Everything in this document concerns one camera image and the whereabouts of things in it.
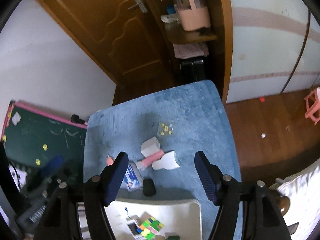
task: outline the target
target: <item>black cable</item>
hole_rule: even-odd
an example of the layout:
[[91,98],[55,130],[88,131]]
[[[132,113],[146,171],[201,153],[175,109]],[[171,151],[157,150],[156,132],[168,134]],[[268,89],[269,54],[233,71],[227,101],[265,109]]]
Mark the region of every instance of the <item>black cable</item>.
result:
[[287,87],[287,85],[289,84],[294,72],[296,71],[297,67],[298,67],[298,64],[300,62],[300,59],[302,57],[302,54],[303,54],[303,51],[304,51],[304,48],[306,46],[306,43],[307,43],[307,39],[308,39],[308,35],[309,35],[309,29],[310,29],[310,19],[311,19],[311,13],[310,13],[310,10],[308,10],[308,22],[307,22],[307,29],[306,29],[306,35],[304,36],[304,40],[303,40],[303,44],[302,44],[302,47],[301,47],[301,51],[300,51],[300,54],[297,58],[297,62],[296,64],[294,65],[293,67],[293,70],[291,71],[291,74],[287,80],[287,82],[285,83],[283,89],[281,90],[280,94],[283,93],[283,91],[285,90],[285,88]]
[[17,169],[16,169],[16,167],[12,164],[12,162],[11,162],[9,159],[8,159],[8,161],[9,161],[9,163],[11,164],[11,166],[13,167],[14,172],[16,173],[17,180],[18,180],[18,187],[19,187],[19,189],[21,190],[21,184],[20,184],[20,180],[19,180],[19,175],[18,175],[18,173],[17,173]]

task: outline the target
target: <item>pink plastic stool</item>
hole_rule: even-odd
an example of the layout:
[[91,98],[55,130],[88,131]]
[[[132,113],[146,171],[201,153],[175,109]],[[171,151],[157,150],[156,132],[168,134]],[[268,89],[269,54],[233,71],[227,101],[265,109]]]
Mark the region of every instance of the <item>pink plastic stool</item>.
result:
[[[313,90],[309,95],[307,95],[304,100],[306,101],[307,112],[305,114],[305,118],[310,118],[312,121],[317,122],[320,121],[320,87]],[[311,99],[314,103],[310,106],[309,99]]]

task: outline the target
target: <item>pink stripe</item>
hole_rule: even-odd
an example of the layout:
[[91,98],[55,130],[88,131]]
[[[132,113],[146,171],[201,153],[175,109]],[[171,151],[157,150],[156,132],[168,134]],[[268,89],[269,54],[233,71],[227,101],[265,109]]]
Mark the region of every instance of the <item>pink stripe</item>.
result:
[[16,103],[14,103],[15,106],[17,107],[21,107],[25,110],[28,110],[30,112],[33,112],[35,114],[39,114],[39,115],[42,115],[42,116],[45,116],[45,117],[48,117],[50,119],[53,119],[55,121],[58,121],[58,122],[63,122],[63,123],[66,123],[66,124],[69,124],[69,125],[72,125],[72,126],[76,126],[76,127],[79,127],[79,128],[84,128],[84,129],[87,129],[87,126],[85,124],[79,124],[79,123],[73,123],[71,121],[68,121],[66,119],[63,119],[61,117],[58,117],[58,116],[55,116],[53,114],[48,114],[44,111],[41,111],[41,110],[38,110],[38,109],[35,109],[31,106],[28,106],[27,104],[21,102],[21,101],[18,101]]
[[[258,74],[258,75],[249,75],[243,77],[233,77],[230,79],[230,83],[253,80],[253,79],[261,79],[261,78],[271,78],[271,77],[284,77],[290,76],[291,72],[283,71],[277,73],[266,73],[266,74]],[[320,71],[297,71],[293,75],[294,76],[307,76],[307,75],[318,75]]]
[[[304,36],[306,24],[279,15],[254,8],[233,7],[232,18],[234,26],[254,26],[276,29]],[[320,33],[310,29],[308,39],[320,43]]]

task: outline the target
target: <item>door handle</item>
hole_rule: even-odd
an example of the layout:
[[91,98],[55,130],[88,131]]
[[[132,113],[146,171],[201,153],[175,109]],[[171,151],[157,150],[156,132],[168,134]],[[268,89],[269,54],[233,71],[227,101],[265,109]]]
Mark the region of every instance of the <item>door handle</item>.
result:
[[136,4],[134,4],[134,5],[132,5],[132,6],[130,6],[129,8],[128,8],[128,10],[131,10],[131,9],[133,9],[133,8],[135,8],[136,6],[138,6],[139,4],[138,3],[136,3]]
[[143,12],[143,13],[146,13],[148,12],[147,8],[144,6],[143,2],[141,0],[135,0],[136,4],[130,6],[128,8],[128,10],[132,10],[133,8],[139,6],[140,10]]

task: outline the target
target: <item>white cloth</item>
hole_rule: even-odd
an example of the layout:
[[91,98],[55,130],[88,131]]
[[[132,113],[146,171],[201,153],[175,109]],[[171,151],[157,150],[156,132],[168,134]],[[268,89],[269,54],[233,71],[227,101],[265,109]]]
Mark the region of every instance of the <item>white cloth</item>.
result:
[[290,199],[284,221],[287,226],[299,222],[292,240],[306,240],[320,219],[320,159],[284,182],[277,188]]

